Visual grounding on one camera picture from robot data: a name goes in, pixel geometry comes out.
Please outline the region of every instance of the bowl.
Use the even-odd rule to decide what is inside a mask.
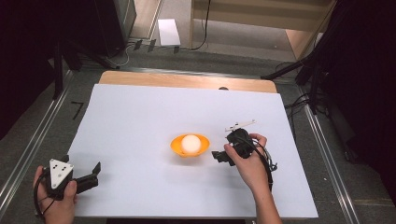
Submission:
[[[194,153],[185,153],[185,152],[183,152],[183,148],[181,146],[181,141],[187,135],[195,135],[201,141],[201,147],[199,148],[198,152],[194,152]],[[209,140],[205,136],[203,136],[203,135],[201,135],[199,133],[184,133],[184,134],[176,137],[172,141],[171,148],[180,157],[197,157],[197,156],[203,154],[204,152],[206,152],[206,150],[209,148],[209,145],[210,145]]]

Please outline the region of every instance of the hand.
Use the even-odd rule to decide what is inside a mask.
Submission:
[[[257,133],[251,133],[250,137],[257,139],[259,144],[265,147],[267,139],[264,136]],[[257,154],[256,151],[253,151],[250,157],[243,159],[229,144],[224,145],[224,149],[233,162],[235,162],[239,174],[253,193],[253,198],[256,204],[257,223],[282,223],[279,213],[277,212],[271,190],[268,186],[268,175],[259,154]],[[263,148],[257,147],[257,149],[262,155],[264,155]]]
[[[267,139],[264,136],[261,136],[257,133],[251,133],[249,135],[253,139],[257,139],[263,147],[267,143]],[[255,192],[258,189],[269,189],[268,187],[268,176],[265,171],[264,165],[260,159],[260,156],[256,151],[253,151],[250,157],[247,159],[241,158],[235,149],[230,146],[230,144],[224,145],[224,149],[228,156],[235,163],[239,174],[242,176],[242,179],[249,186],[249,188]],[[262,155],[263,148],[257,147]]]
[[[43,173],[43,166],[38,166],[35,171],[35,182]],[[41,211],[45,212],[44,217],[47,224],[51,223],[62,223],[71,224],[73,223],[75,215],[75,203],[77,202],[77,182],[75,180],[70,181],[64,190],[64,199],[62,201],[54,201],[47,197],[47,191],[44,183],[40,183],[37,191],[37,198],[40,202]]]

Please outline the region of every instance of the white tabletop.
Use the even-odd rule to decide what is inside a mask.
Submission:
[[[78,217],[255,217],[248,187],[235,167],[218,163],[226,127],[268,138],[278,170],[273,194],[281,217],[317,217],[280,95],[98,84],[70,147],[74,177],[102,163],[99,186],[79,195]],[[211,145],[196,158],[170,148],[183,133],[205,135]]]

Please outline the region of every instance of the white ball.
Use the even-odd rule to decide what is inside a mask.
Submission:
[[[181,140],[181,150],[186,154],[196,153],[201,148],[201,140],[193,135],[186,135]]]

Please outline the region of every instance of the floor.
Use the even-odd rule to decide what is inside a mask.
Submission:
[[[159,19],[175,19],[179,31],[182,48],[187,46],[188,25],[187,13],[189,1],[163,0]],[[202,42],[204,21],[195,21],[194,46]],[[151,39],[159,40],[158,28],[154,27]],[[196,51],[181,50],[175,53],[173,49],[162,48],[160,41],[156,48],[149,51],[149,46],[140,49],[129,49],[129,54],[120,53],[111,58],[114,63],[124,64],[121,70],[131,71],[142,68],[160,69],[160,72],[194,71],[200,74],[218,76],[227,74],[229,77],[259,78],[268,75],[276,69],[286,65],[284,62],[294,62],[290,44],[286,33],[281,29],[257,29],[254,26],[235,25],[230,23],[209,22],[207,39],[201,49]],[[7,210],[0,210],[0,220],[3,223],[39,223],[32,219],[33,207],[31,204],[31,186],[34,169],[38,164],[47,164],[49,158],[59,157],[67,153],[77,132],[78,125],[83,118],[86,106],[90,99],[92,86],[97,83],[104,71],[95,62],[81,56],[84,66],[80,71],[72,71],[65,76],[70,83],[62,101],[51,101],[53,86],[49,86],[28,111],[15,124],[9,135],[0,141],[2,158],[2,172],[0,183],[7,184],[9,176],[20,174],[20,182],[10,183],[18,187],[10,191],[7,197],[2,194],[2,206]],[[309,91],[307,87],[298,87],[293,83],[296,71],[287,74],[284,78],[275,80],[276,88],[281,93],[286,104],[291,104],[302,94]],[[76,119],[78,106],[71,102],[84,102]],[[46,116],[48,108],[55,108],[56,116],[50,119],[47,130],[35,134],[40,121]],[[312,118],[306,108],[296,114],[294,118],[300,157],[305,169],[308,183],[318,209],[319,218],[308,220],[284,220],[285,223],[396,223],[395,207],[391,203],[380,178],[369,166],[352,164],[345,160],[343,144],[332,126],[331,118],[318,114],[322,136],[313,132]],[[319,143],[325,137],[325,144]],[[335,167],[326,163],[325,150],[329,149]],[[31,164],[21,169],[19,158],[25,157],[23,152],[29,149],[34,152]],[[339,174],[343,185],[337,185],[331,171]],[[343,211],[342,199],[337,189],[345,188],[351,204],[354,206],[350,214],[356,218],[348,218]],[[75,223],[106,223],[102,218],[77,218]]]

